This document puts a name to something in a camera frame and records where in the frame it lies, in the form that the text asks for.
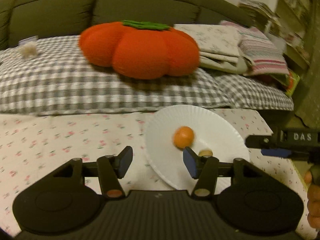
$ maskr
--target round black pad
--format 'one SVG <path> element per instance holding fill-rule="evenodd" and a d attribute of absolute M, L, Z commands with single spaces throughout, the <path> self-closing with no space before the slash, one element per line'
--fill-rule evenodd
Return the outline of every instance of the round black pad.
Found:
<path fill-rule="evenodd" d="M 300 197 L 281 183 L 255 180 L 226 188 L 217 196 L 217 209 L 236 229 L 271 236 L 295 230 L 304 208 Z"/>
<path fill-rule="evenodd" d="M 86 186 L 46 191 L 30 188 L 16 197 L 13 212 L 25 230 L 57 234 L 89 223 L 100 210 L 100 205 L 99 195 Z"/>

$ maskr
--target orange ball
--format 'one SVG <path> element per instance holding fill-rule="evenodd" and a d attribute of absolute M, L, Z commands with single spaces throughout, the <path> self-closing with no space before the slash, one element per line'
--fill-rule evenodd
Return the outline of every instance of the orange ball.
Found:
<path fill-rule="evenodd" d="M 188 126 L 178 128 L 173 135 L 173 144 L 181 149 L 191 146 L 195 135 L 193 130 Z"/>

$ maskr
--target ribbed black surface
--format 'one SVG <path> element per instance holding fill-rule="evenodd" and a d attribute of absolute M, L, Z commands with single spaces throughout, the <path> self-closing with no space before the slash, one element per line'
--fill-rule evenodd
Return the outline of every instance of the ribbed black surface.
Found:
<path fill-rule="evenodd" d="M 18 240 L 301 240 L 295 233 L 258 237 L 227 225 L 209 202 L 194 201 L 186 191 L 132 191 L 106 204 L 91 224 L 63 236 L 20 233 Z"/>

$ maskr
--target olive green couch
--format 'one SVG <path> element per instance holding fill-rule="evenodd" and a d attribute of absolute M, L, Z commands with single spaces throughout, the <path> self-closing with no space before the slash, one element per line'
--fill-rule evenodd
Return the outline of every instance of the olive green couch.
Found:
<path fill-rule="evenodd" d="M 80 34 L 119 20 L 251 26 L 244 11 L 224 0 L 0 0 L 0 49 L 19 40 Z"/>

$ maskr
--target checkered fabric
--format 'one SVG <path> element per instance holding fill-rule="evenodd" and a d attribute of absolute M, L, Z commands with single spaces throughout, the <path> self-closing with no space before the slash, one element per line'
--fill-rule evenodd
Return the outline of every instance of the checkered fabric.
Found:
<path fill-rule="evenodd" d="M 156 111 L 177 104 L 212 109 L 230 99 L 202 69 L 186 77 L 135 80 L 88 63 L 79 36 L 37 41 L 40 55 L 24 61 L 17 48 L 0 52 L 0 112 L 86 114 Z"/>
<path fill-rule="evenodd" d="M 293 111 L 293 101 L 279 89 L 240 75 L 212 71 L 219 87 L 231 98 L 233 108 Z"/>

